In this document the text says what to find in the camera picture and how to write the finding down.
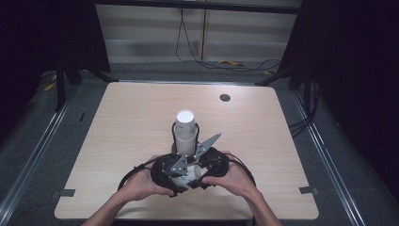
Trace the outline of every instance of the table top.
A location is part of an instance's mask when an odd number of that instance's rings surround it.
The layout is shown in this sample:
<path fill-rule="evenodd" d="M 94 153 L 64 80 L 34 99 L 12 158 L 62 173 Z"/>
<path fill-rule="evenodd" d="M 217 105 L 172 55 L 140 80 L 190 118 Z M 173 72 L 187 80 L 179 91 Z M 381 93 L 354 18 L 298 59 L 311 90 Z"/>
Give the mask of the table top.
<path fill-rule="evenodd" d="M 213 147 L 247 165 L 278 218 L 318 217 L 312 194 L 299 191 L 309 184 L 273 89 L 161 83 L 108 85 L 65 186 L 75 193 L 60 198 L 56 217 L 89 218 L 134 166 L 169 153 L 171 125 L 182 109 L 194 112 L 199 142 L 222 134 Z M 233 220 L 252 213 L 243 198 L 210 186 L 129 202 L 117 218 Z"/>

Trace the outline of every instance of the white cup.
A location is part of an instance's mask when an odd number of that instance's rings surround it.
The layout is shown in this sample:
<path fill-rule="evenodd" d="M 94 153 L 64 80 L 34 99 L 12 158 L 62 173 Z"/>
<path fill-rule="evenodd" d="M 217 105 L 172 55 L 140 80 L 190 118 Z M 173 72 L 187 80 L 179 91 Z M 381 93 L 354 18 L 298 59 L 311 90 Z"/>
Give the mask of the white cup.
<path fill-rule="evenodd" d="M 194 113 L 190 110 L 181 110 L 176 115 L 175 136 L 180 140 L 191 140 L 197 135 Z"/>
<path fill-rule="evenodd" d="M 176 186 L 183 186 L 190 188 L 187 183 L 199 179 L 202 176 L 202 171 L 199 165 L 190 166 L 187 168 L 187 175 L 172 178 Z"/>
<path fill-rule="evenodd" d="M 189 140 L 183 140 L 176 136 L 176 153 L 178 155 L 187 155 L 191 157 L 194 155 L 197 149 L 197 136 L 192 137 Z"/>

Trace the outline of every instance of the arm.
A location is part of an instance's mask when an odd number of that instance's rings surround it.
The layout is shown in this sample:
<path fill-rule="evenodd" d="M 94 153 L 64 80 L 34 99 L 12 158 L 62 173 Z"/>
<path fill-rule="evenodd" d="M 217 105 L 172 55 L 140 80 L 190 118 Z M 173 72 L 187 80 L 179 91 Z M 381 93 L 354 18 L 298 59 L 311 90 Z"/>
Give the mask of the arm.
<path fill-rule="evenodd" d="M 151 178 L 148 170 L 141 170 L 133 175 L 123 188 L 113 194 L 109 200 L 94 213 L 85 223 L 84 226 L 108 226 L 114 222 L 120 209 L 131 201 L 140 201 L 150 195 L 173 195 L 170 189 L 157 186 Z"/>
<path fill-rule="evenodd" d="M 205 177 L 202 182 L 213 186 L 223 186 L 232 194 L 243 197 L 258 225 L 281 225 L 264 199 L 263 194 L 250 181 L 246 172 L 236 163 L 229 163 L 229 171 L 224 177 Z"/>

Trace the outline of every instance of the hand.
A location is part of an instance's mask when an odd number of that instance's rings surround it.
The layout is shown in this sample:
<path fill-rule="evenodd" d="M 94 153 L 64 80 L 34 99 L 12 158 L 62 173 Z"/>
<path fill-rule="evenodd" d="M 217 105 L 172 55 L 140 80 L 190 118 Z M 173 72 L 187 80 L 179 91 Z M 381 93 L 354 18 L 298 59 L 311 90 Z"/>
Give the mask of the hand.
<path fill-rule="evenodd" d="M 245 197 L 251 192 L 257 190 L 256 186 L 247 176 L 247 173 L 236 163 L 229 163 L 229 171 L 223 177 L 208 176 L 202 179 L 202 182 L 212 186 L 223 186 L 236 196 Z"/>
<path fill-rule="evenodd" d="M 154 194 L 169 196 L 173 195 L 172 190 L 158 186 L 152 181 L 149 171 L 151 166 L 152 164 L 149 164 L 147 169 L 140 170 L 138 173 L 129 178 L 124 187 L 118 191 L 126 203 L 130 201 L 144 200 L 145 198 Z"/>

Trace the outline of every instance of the dark background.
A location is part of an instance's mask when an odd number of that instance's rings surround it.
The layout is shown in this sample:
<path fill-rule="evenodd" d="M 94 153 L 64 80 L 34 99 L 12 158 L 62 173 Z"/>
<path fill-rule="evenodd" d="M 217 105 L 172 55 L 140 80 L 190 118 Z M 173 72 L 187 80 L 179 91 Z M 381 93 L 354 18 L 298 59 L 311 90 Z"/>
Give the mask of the dark background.
<path fill-rule="evenodd" d="M 399 200 L 398 3 L 305 0 L 303 5 L 325 10 L 325 20 L 298 18 L 281 66 L 299 59 L 312 66 L 338 123 Z M 109 71 L 109 64 L 93 4 L 12 2 L 0 10 L 2 138 L 24 112 L 41 74 L 54 70 L 61 54 L 101 71 Z"/>

